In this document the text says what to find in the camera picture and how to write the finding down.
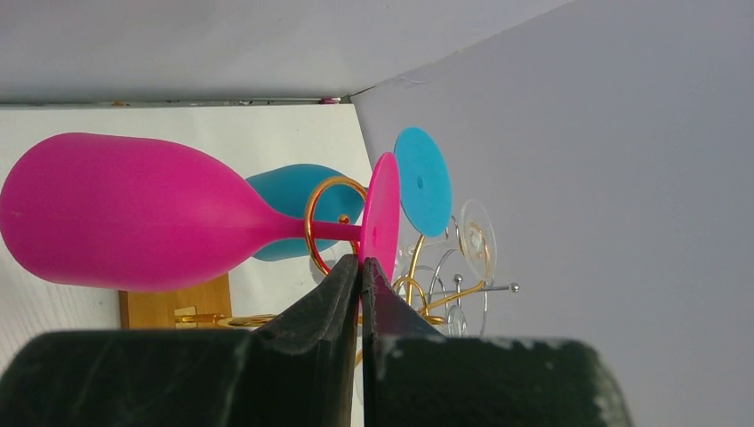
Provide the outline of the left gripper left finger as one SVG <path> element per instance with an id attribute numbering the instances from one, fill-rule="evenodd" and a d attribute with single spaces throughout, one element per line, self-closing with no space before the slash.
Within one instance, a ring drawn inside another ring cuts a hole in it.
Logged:
<path id="1" fill-rule="evenodd" d="M 4 426 L 347 426 L 361 272 L 343 256 L 256 330 L 54 332 L 1 379 Z"/>

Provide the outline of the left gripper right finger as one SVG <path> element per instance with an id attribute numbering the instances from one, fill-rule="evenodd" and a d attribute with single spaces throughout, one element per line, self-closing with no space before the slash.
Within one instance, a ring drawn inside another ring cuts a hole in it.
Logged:
<path id="1" fill-rule="evenodd" d="M 368 426 L 630 426 L 621 387 L 585 342 L 448 337 L 362 269 Z"/>

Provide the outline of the pink wine glass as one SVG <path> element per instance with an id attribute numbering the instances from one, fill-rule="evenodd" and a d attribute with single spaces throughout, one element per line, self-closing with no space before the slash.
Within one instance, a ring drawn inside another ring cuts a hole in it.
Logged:
<path id="1" fill-rule="evenodd" d="M 373 174 L 398 179 L 383 154 Z M 271 243 L 302 238 L 220 160 L 171 141 L 63 133 L 15 163 L 1 235 L 32 275 L 63 285 L 161 292 L 217 278 Z"/>

